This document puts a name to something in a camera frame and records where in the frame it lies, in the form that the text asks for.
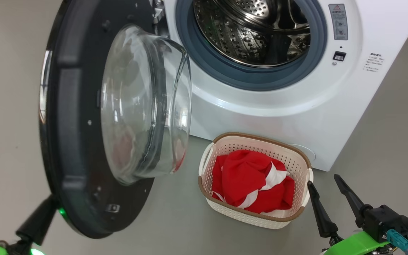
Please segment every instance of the brown basket rim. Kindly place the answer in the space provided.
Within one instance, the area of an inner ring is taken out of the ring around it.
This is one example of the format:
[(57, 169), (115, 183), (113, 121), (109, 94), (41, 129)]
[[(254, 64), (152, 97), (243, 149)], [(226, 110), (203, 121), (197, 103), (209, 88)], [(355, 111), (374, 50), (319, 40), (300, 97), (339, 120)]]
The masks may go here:
[[(272, 143), (272, 144), (275, 144), (275, 145), (290, 149), (290, 150), (292, 150), (294, 152), (297, 152), (300, 156), (302, 156), (304, 158), (305, 162), (306, 162), (306, 166), (308, 166), (308, 169), (311, 168), (310, 160), (299, 149), (297, 149), (297, 148), (295, 148), (293, 146), (290, 146), (288, 144), (278, 142), (278, 141), (275, 141), (275, 140), (272, 140), (272, 139), (269, 139), (269, 138), (266, 138), (266, 137), (261, 137), (261, 136), (256, 136), (256, 135), (249, 135), (249, 134), (244, 134), (244, 133), (239, 133), (239, 132), (227, 132), (227, 133), (224, 133), (224, 134), (221, 134), (221, 135), (217, 136), (213, 140), (213, 143), (217, 143), (220, 139), (222, 139), (224, 137), (229, 137), (229, 136), (239, 136), (239, 137), (251, 138), (251, 139), (255, 139), (255, 140), (259, 140), (259, 141), (269, 142), (269, 143)], [(300, 206), (300, 208), (297, 210), (296, 213), (294, 213), (292, 216), (289, 216), (289, 217), (286, 217), (286, 218), (277, 218), (277, 217), (267, 216), (267, 215), (263, 215), (263, 214), (258, 214), (258, 213), (250, 212), (250, 211), (247, 211), (247, 210), (243, 210), (243, 209), (235, 207), (233, 205), (229, 205), (229, 204), (227, 204), (227, 203), (225, 203), (223, 201), (220, 201), (218, 199), (215, 199), (215, 198), (211, 197), (211, 195), (209, 195), (204, 190), (204, 186), (202, 184), (202, 176), (198, 176), (198, 184), (199, 184), (199, 190), (201, 190), (201, 193), (208, 200), (210, 200), (210, 201), (212, 201), (214, 203), (217, 203), (219, 205), (222, 205), (222, 206), (224, 206), (226, 208), (229, 208), (231, 210), (235, 210), (235, 211), (237, 211), (239, 213), (243, 213), (243, 214), (250, 215), (250, 216), (253, 216), (253, 217), (261, 218), (261, 219), (264, 219), (264, 220), (276, 221), (276, 222), (292, 221), (292, 220), (296, 219), (298, 216), (300, 216), (301, 213), (303, 213), (303, 210), (305, 209), (304, 206)]]

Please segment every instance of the laundry basket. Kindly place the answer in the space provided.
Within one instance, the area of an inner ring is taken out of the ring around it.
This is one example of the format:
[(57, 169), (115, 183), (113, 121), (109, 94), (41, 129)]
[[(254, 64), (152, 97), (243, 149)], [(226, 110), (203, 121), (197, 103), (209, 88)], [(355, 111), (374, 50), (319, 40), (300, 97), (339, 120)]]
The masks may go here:
[[(217, 156), (241, 149), (264, 153), (284, 164), (290, 177), (295, 181), (292, 208), (258, 214), (228, 205), (212, 197), (212, 170)], [(231, 132), (215, 138), (205, 149), (199, 163), (198, 178), (199, 189), (215, 211), (251, 225), (280, 229), (300, 216), (305, 209), (310, 198), (307, 182), (313, 181), (313, 171), (306, 155), (295, 147), (264, 137)]]

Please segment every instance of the laundry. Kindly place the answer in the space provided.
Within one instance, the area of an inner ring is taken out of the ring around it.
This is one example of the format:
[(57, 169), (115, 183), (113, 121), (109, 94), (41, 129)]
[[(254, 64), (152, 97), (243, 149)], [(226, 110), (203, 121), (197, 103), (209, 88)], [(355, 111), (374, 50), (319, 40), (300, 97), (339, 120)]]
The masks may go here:
[(292, 207), (295, 183), (284, 164), (260, 152), (238, 150), (216, 158), (212, 197), (253, 213)]

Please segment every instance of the stainless steel drum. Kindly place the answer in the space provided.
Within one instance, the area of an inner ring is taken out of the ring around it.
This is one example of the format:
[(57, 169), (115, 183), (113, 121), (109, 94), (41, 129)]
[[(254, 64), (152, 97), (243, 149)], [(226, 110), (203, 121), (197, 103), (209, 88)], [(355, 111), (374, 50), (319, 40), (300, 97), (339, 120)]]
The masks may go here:
[[(194, 13), (206, 40), (225, 57), (252, 67), (272, 68), (297, 59), (309, 48), (309, 27), (298, 6), (293, 7), (295, 2), (286, 5), (288, 13), (295, 14), (281, 18), (278, 12), (286, 10), (283, 2), (272, 11), (267, 0), (216, 1), (194, 0)], [(243, 11), (258, 19), (241, 20), (236, 12)]]

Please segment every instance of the washing machine door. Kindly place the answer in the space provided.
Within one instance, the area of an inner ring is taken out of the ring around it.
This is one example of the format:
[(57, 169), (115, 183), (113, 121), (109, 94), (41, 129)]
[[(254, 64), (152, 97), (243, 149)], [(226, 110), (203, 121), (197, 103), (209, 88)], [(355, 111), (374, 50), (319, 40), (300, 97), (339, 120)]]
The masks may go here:
[(47, 43), (44, 166), (60, 213), (91, 238), (131, 224), (153, 177), (185, 156), (188, 56), (152, 30), (148, 0), (64, 0)]

